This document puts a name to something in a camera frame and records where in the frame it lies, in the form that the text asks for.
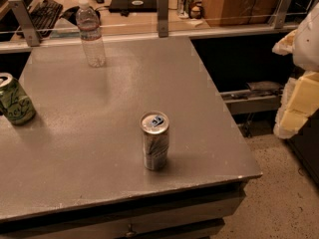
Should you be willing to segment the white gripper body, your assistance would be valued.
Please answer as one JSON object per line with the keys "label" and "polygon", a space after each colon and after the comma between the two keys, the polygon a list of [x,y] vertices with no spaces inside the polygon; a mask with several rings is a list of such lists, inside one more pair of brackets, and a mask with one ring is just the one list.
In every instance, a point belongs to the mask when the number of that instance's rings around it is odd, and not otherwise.
{"label": "white gripper body", "polygon": [[305,71],[319,71],[319,3],[298,26],[293,42],[293,62]]}

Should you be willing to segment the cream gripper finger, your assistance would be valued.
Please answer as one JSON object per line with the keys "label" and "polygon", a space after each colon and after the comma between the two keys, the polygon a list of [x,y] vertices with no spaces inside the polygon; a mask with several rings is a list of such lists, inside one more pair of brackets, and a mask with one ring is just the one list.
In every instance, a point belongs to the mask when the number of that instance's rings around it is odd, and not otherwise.
{"label": "cream gripper finger", "polygon": [[318,110],[319,73],[306,72],[298,79],[290,78],[275,118],[274,134],[282,139],[291,138]]}
{"label": "cream gripper finger", "polygon": [[288,54],[291,54],[293,50],[293,42],[294,42],[295,35],[296,35],[296,30],[289,32],[287,35],[285,35],[279,42],[277,42],[273,46],[272,52],[281,56],[286,56]]}

